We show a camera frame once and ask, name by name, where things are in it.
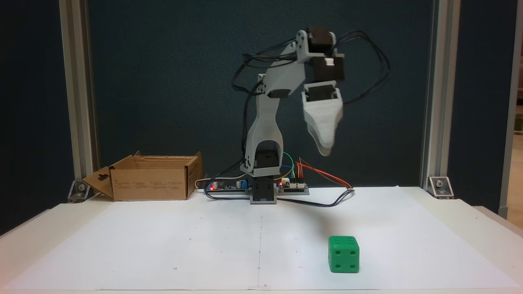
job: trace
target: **white paper sheet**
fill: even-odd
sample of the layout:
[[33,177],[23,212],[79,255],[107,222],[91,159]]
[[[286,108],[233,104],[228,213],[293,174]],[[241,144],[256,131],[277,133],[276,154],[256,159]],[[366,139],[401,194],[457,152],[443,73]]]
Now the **white paper sheet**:
[[[332,202],[343,190],[301,199]],[[330,235],[355,236],[360,272],[331,273]],[[518,285],[399,188],[333,208],[279,201],[115,202],[8,289],[449,289]]]

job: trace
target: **cardboard box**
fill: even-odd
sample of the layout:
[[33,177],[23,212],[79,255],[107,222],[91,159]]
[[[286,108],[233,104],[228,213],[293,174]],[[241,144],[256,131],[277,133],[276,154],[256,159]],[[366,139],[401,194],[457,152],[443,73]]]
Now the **cardboard box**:
[[114,201],[185,200],[201,178],[200,152],[195,156],[142,156],[138,151],[84,182]]

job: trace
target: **black wire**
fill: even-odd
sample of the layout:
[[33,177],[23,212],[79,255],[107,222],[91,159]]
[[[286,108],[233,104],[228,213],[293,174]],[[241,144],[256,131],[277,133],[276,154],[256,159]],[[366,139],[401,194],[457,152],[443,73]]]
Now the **black wire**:
[[283,46],[287,46],[288,44],[290,44],[292,42],[294,42],[294,38],[291,38],[291,39],[286,40],[284,42],[281,42],[281,43],[278,43],[276,45],[273,45],[273,46],[271,46],[269,48],[266,48],[266,49],[264,49],[264,50],[262,50],[260,52],[254,53],[254,54],[248,54],[248,53],[243,54],[244,62],[243,62],[242,65],[240,65],[240,67],[238,67],[238,69],[236,70],[236,72],[233,75],[232,82],[231,82],[232,88],[235,91],[245,92],[245,93],[248,93],[248,94],[253,95],[253,96],[261,95],[262,93],[254,93],[252,91],[249,91],[245,87],[236,85],[236,83],[235,83],[236,80],[238,79],[238,77],[241,74],[241,72],[245,69],[245,67],[249,66],[249,64],[253,60],[255,60],[255,58],[256,58],[257,61],[261,61],[261,62],[273,62],[273,61],[280,61],[280,60],[296,60],[296,57],[294,57],[294,59],[292,57],[293,55],[295,56],[295,52],[289,53],[289,54],[285,54],[285,55],[280,55],[280,56],[261,55],[263,53],[266,53],[266,52],[269,52],[269,51],[281,48]]
[[310,202],[310,201],[305,201],[305,200],[289,199],[289,198],[278,198],[278,200],[293,202],[293,203],[298,203],[298,204],[303,204],[303,205],[309,205],[309,206],[316,206],[316,207],[334,207],[334,206],[342,203],[343,200],[345,199],[345,197],[347,197],[347,195],[352,194],[354,192],[355,192],[354,189],[347,189],[347,190],[343,191],[343,193],[331,204],[324,204],[324,203],[317,203],[317,202]]
[[208,181],[205,182],[205,185],[203,187],[203,193],[210,199],[212,200],[250,200],[249,197],[215,197],[215,196],[212,196],[212,195],[209,195],[209,193],[207,193],[207,187],[209,186],[209,183],[214,181],[214,179],[216,179],[217,177],[219,177],[220,175],[224,174],[224,173],[227,173],[227,172],[230,172],[236,168],[238,168],[243,162],[243,159],[237,161],[236,163],[234,163],[233,165],[229,166],[226,170],[216,174],[215,176],[213,176],[212,178],[210,178]]
[[358,40],[358,39],[363,39],[363,40],[369,42],[369,44],[374,49],[374,51],[380,61],[380,74],[379,74],[378,78],[367,89],[365,89],[365,91],[363,91],[361,94],[359,94],[355,98],[343,101],[344,105],[359,101],[359,100],[365,98],[366,96],[368,96],[370,93],[378,90],[381,86],[384,85],[385,80],[389,77],[389,73],[390,73],[390,69],[391,69],[389,59],[387,58],[385,53],[383,53],[383,51],[381,51],[381,49],[376,44],[374,44],[374,42],[372,42],[372,40],[369,38],[369,36],[361,30],[354,30],[354,31],[350,31],[350,32],[343,34],[338,39],[336,44],[330,49],[329,54],[332,54],[335,48],[338,48],[344,44],[347,44],[351,41]]

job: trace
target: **orange wire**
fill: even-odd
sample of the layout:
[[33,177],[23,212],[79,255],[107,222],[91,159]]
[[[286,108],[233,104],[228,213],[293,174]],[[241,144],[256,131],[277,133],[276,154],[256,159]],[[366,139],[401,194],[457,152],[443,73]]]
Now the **orange wire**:
[[331,175],[331,174],[329,174],[329,173],[326,173],[326,172],[324,172],[324,171],[320,171],[319,169],[316,169],[316,168],[313,168],[313,167],[310,167],[310,166],[303,165],[302,163],[298,163],[298,165],[301,166],[301,167],[305,166],[305,167],[308,168],[308,169],[311,169],[311,170],[316,171],[316,172],[318,172],[318,173],[321,173],[321,174],[324,174],[324,175],[326,175],[326,176],[329,176],[329,177],[331,177],[331,178],[333,178],[333,179],[338,180],[338,181],[339,181],[340,183],[342,183],[344,186],[346,186],[346,187],[348,187],[348,188],[352,188],[352,186],[351,186],[349,183],[347,183],[346,181],[344,181],[344,180],[342,180],[342,179],[340,179],[340,178],[338,178],[338,177],[335,177],[335,176],[333,176],[333,175]]
[[[313,168],[312,165],[310,165],[310,164],[309,164],[307,161],[305,161],[303,158],[300,158],[300,159],[301,159],[301,161],[303,161],[303,162],[305,163],[305,166],[308,166],[308,167]],[[321,173],[318,173],[318,174],[319,174],[320,176],[322,176],[322,177],[328,179],[329,181],[333,182],[334,184],[342,184],[342,183],[340,183],[340,182],[336,182],[336,181],[334,181],[334,180],[331,180],[330,178],[324,176],[324,175],[321,174]]]

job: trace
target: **metal bracket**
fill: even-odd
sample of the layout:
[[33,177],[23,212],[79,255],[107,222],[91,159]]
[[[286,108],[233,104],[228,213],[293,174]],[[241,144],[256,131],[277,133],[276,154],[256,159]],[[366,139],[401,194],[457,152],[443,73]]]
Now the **metal bracket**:
[[95,190],[82,180],[74,180],[71,189],[69,190],[69,196],[67,202],[79,203],[83,202],[92,196],[94,196]]
[[454,192],[450,186],[449,177],[429,177],[431,189],[428,191],[436,199],[454,199]]

